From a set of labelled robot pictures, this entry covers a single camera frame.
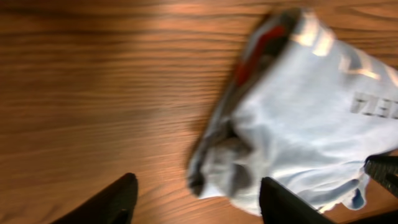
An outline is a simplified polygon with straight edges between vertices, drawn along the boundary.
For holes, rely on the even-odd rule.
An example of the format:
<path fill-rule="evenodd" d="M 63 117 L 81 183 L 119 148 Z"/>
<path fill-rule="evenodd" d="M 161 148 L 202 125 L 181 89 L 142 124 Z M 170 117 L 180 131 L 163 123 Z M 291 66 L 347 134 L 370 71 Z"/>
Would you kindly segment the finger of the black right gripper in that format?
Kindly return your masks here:
<path fill-rule="evenodd" d="M 398 210 L 362 218 L 347 224 L 398 224 Z"/>
<path fill-rule="evenodd" d="M 369 156 L 365 173 L 397 197 L 397 156 Z"/>

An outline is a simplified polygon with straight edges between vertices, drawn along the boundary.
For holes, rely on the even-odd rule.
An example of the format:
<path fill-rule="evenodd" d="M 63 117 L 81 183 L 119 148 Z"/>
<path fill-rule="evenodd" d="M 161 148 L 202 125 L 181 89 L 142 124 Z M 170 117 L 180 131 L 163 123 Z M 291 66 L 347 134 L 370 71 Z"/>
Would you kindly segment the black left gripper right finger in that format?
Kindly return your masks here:
<path fill-rule="evenodd" d="M 333 224 L 270 177 L 261 180 L 259 205 L 265 224 Z"/>

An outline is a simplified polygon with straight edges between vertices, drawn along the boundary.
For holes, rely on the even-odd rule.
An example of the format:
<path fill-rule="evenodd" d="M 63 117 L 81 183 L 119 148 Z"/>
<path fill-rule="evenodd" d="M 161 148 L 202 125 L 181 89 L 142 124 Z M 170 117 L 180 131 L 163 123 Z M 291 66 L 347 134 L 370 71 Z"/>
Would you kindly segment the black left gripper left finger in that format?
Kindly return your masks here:
<path fill-rule="evenodd" d="M 126 173 L 53 224 L 130 224 L 138 197 L 138 180 Z"/>

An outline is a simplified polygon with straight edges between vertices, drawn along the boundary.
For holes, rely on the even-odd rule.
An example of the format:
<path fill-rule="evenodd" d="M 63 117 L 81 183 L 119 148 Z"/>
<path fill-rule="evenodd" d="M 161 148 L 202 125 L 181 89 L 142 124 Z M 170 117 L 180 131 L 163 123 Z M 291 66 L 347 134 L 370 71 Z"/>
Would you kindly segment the light blue printed t-shirt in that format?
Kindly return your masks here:
<path fill-rule="evenodd" d="M 261 24 L 195 147 L 188 187 L 259 215 L 271 177 L 315 210 L 366 204 L 366 159 L 397 148 L 397 71 L 310 9 Z"/>

